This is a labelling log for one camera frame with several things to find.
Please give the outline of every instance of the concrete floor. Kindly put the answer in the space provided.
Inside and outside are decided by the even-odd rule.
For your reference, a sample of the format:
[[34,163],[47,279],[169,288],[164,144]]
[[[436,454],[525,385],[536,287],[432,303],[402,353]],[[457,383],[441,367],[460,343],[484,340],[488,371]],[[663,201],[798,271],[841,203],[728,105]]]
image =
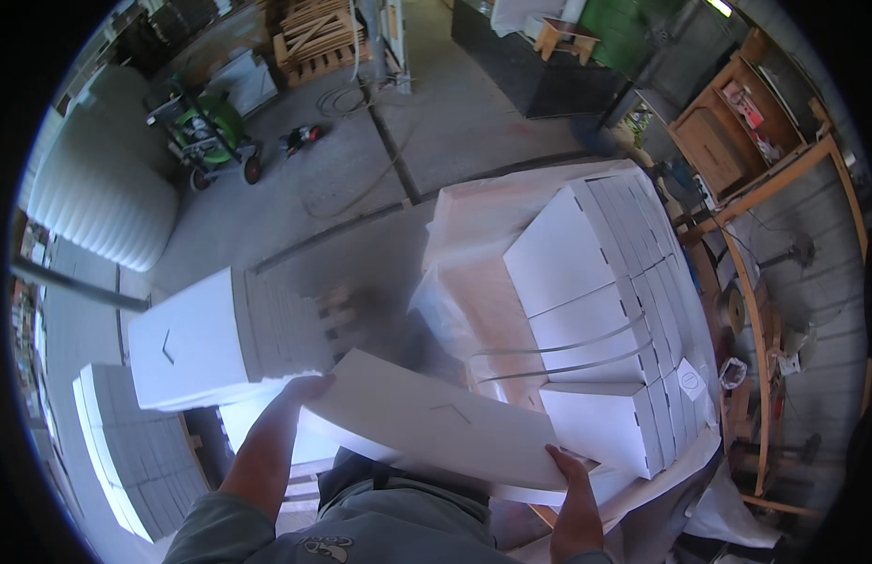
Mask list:
[[[319,96],[349,82],[351,69],[340,70],[282,92],[250,117],[248,134],[264,144],[261,181],[248,186],[234,174],[202,193],[183,190],[177,224],[159,263],[145,274],[122,269],[120,290],[159,303],[229,265],[281,277],[305,295],[319,295],[340,283],[377,288],[364,294],[368,315],[358,331],[377,337],[365,337],[363,344],[406,367],[459,382],[459,364],[435,345],[422,320],[405,312],[420,277],[433,203],[404,211],[399,204],[409,192],[425,194],[497,167],[578,147],[566,119],[533,122],[516,113],[487,74],[454,45],[451,12],[440,0],[406,1],[404,10],[414,94],[387,91],[376,97],[374,111],[395,143],[406,143],[402,158],[410,178],[405,185],[389,170],[356,205],[325,217],[368,188],[391,160],[367,111],[335,120],[317,112]],[[329,134],[283,163],[277,154],[279,136],[298,125],[320,123],[331,128]],[[311,217],[306,209],[324,217]],[[358,221],[371,214],[384,219]],[[306,243],[336,231],[338,236]],[[108,261],[61,240],[52,253],[53,267],[60,272],[114,287],[116,267]],[[125,357],[116,311],[64,290],[49,290],[44,316],[47,391],[69,477],[86,515],[82,531],[105,561],[159,561],[169,540],[150,545],[114,522],[89,466],[71,393],[83,366]],[[120,315],[123,344],[132,317]],[[512,517],[519,512],[506,508],[502,513]],[[282,528],[297,527],[306,517],[296,516]],[[505,530],[505,546],[523,538],[514,537],[513,528]]]

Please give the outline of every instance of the hand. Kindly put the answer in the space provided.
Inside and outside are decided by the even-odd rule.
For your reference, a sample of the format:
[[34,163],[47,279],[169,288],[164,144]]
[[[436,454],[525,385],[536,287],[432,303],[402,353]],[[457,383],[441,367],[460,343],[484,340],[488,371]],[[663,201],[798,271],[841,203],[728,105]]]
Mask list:
[[561,505],[561,513],[552,532],[549,552],[553,564],[561,564],[588,550],[605,546],[602,536],[602,519],[593,488],[589,485],[587,468],[575,457],[567,455],[554,445],[546,450],[558,470],[567,478],[567,496]]
[[285,384],[279,397],[283,401],[299,407],[323,395],[323,392],[328,390],[335,381],[336,375],[332,373],[326,376],[299,376]]

